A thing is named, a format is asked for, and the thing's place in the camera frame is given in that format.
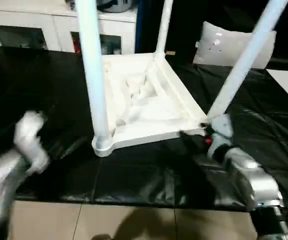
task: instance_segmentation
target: white pillow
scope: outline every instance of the white pillow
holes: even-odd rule
[[[203,23],[201,40],[193,63],[217,66],[234,66],[251,39],[252,33],[228,31],[208,22]],[[276,31],[269,34],[252,68],[264,69],[274,50]]]

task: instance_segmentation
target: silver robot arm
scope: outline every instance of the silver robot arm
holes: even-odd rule
[[[250,155],[232,144],[233,130],[228,115],[210,121],[207,155],[222,164],[245,200],[259,240],[288,240],[288,224],[281,210],[283,198],[275,179]]]
[[[18,186],[48,165],[49,158],[36,136],[43,123],[39,114],[27,112],[16,124],[14,148],[0,155],[0,226],[7,224]]]

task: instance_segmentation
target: red object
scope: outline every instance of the red object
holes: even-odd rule
[[[208,136],[207,136],[207,137],[205,138],[205,143],[206,143],[207,145],[211,145],[212,142],[213,142],[213,140],[212,140],[211,137],[208,137]]]

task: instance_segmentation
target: black tablecloth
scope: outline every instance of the black tablecloth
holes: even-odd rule
[[[230,68],[173,69],[207,112]],[[40,132],[52,163],[31,176],[17,199],[244,211],[226,173],[190,137],[95,156],[83,63],[73,53],[0,47],[0,153],[12,145],[26,110],[47,117]],[[277,180],[288,207],[288,94],[265,70],[252,70],[228,112],[234,143]]]

